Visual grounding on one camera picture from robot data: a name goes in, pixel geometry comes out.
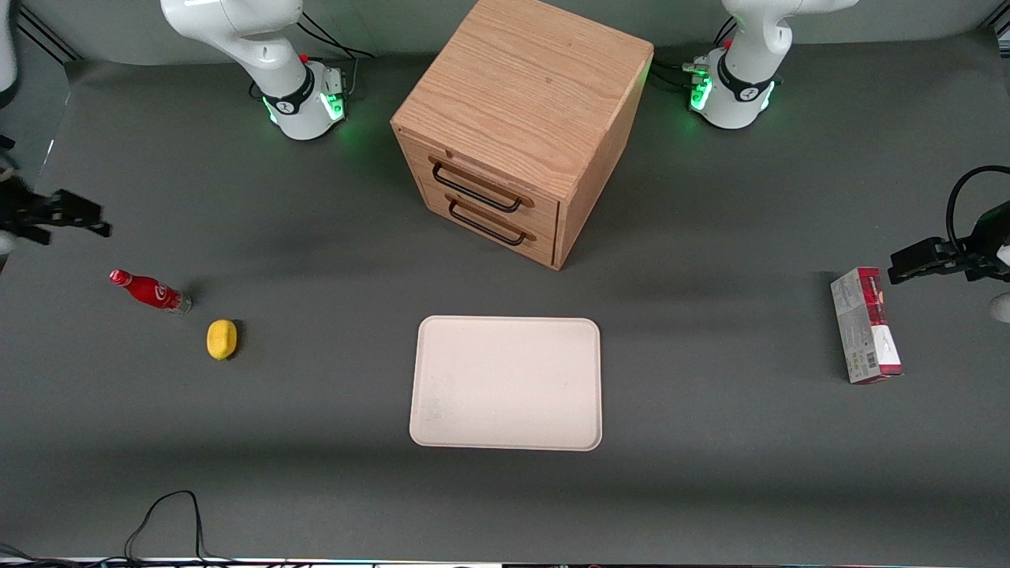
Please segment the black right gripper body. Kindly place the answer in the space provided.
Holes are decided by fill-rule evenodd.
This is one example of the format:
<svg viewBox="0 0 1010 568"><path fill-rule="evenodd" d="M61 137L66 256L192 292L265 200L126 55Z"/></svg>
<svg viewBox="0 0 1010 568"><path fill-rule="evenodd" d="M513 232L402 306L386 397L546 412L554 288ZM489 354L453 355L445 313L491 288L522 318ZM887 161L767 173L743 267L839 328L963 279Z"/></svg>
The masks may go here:
<svg viewBox="0 0 1010 568"><path fill-rule="evenodd" d="M4 177L1 181L1 229L8 233L33 226L54 226L55 192L38 194L22 177Z"/></svg>

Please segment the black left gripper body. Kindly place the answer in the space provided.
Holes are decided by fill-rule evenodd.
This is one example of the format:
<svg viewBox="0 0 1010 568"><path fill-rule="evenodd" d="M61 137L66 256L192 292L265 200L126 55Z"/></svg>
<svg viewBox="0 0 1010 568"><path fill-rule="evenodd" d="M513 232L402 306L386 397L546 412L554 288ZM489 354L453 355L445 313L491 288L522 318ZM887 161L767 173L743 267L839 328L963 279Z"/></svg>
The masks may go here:
<svg viewBox="0 0 1010 568"><path fill-rule="evenodd" d="M981 279L995 279L1009 282L1008 260L1003 260L999 254L1008 248L1009 240L1009 201L989 209L978 217L970 236L964 238L964 251L974 261L974 268L964 271L966 280L974 282Z"/></svg>

